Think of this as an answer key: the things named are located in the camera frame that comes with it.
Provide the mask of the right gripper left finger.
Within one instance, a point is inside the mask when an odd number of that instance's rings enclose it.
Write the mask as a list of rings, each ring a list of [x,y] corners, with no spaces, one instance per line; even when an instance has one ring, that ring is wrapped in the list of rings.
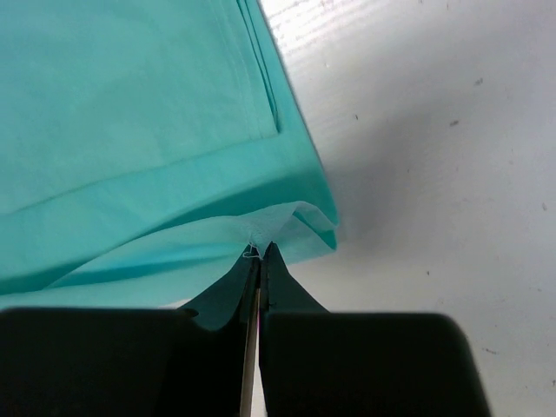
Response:
[[[248,416],[260,262],[178,308],[10,308],[4,416]]]

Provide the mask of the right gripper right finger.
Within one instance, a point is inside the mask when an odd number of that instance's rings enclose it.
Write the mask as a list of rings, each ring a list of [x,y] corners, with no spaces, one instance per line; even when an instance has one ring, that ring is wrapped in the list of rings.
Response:
[[[488,416],[466,336],[443,314],[332,313],[271,244],[259,365],[270,416]]]

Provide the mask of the teal polo shirt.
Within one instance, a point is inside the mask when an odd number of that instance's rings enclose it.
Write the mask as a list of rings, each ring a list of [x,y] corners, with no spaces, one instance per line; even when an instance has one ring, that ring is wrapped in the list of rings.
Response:
[[[165,307],[338,223],[258,2],[2,2],[2,308]]]

